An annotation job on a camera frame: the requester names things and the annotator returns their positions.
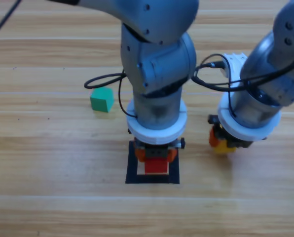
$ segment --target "green block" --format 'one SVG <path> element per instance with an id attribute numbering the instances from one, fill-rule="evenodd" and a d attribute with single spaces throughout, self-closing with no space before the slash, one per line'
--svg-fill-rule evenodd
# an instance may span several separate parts
<path id="1" fill-rule="evenodd" d="M 113 90 L 107 87 L 94 89 L 90 101 L 93 110 L 108 113 L 114 103 Z"/>

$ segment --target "wood grain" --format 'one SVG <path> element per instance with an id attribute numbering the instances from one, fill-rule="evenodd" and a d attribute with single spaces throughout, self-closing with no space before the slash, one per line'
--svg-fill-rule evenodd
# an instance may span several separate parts
<path id="1" fill-rule="evenodd" d="M 189 30 L 198 60 L 249 54 L 286 2 L 202 0 Z M 0 19 L 11 4 L 0 0 Z M 119 47 L 117 19 L 42 0 L 0 32 L 0 237 L 294 237 L 294 104 L 268 140 L 216 156 L 206 119 L 221 94 L 189 81 L 181 184 L 125 185 L 125 116 L 117 101 L 93 112 L 83 88 L 121 71 Z M 126 106 L 127 80 L 121 96 Z"/>

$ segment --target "black connector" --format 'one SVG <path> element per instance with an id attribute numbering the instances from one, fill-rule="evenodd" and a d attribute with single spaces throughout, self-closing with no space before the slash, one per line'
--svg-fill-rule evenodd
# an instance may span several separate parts
<path id="1" fill-rule="evenodd" d="M 226 65 L 223 61 L 216 61 L 216 62 L 211 62 L 208 64 L 211 64 L 210 68 L 221 68 L 221 69 L 226 68 Z"/>

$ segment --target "black square frame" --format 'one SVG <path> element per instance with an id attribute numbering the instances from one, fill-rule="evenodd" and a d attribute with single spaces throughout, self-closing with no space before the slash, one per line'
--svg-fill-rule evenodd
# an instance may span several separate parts
<path id="1" fill-rule="evenodd" d="M 174 161 L 169 164 L 169 174 L 137 174 L 138 159 L 135 156 L 134 142 L 128 145 L 126 184 L 180 184 L 179 151 Z"/>

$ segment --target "gray robot arm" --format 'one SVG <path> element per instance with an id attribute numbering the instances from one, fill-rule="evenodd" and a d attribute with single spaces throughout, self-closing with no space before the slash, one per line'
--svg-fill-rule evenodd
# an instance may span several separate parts
<path id="1" fill-rule="evenodd" d="M 196 66 L 186 33 L 199 0 L 51 0 L 117 17 L 122 25 L 121 58 L 133 90 L 150 94 L 189 79 Z"/>
<path id="2" fill-rule="evenodd" d="M 240 72 L 242 82 L 239 85 L 243 85 L 245 79 L 277 72 L 293 62 L 294 0 L 279 12 L 273 30 L 245 61 Z M 278 125 L 281 109 L 293 102 L 294 70 L 260 86 L 232 92 L 230 104 L 225 94 L 219 106 L 219 121 L 228 133 L 223 135 L 223 139 L 229 135 L 226 140 L 232 146 L 236 146 L 236 142 L 233 142 L 236 139 L 239 146 L 265 139 Z"/>
<path id="3" fill-rule="evenodd" d="M 148 42 L 177 41 L 193 23 L 199 0 L 52 0 L 106 12 Z"/>

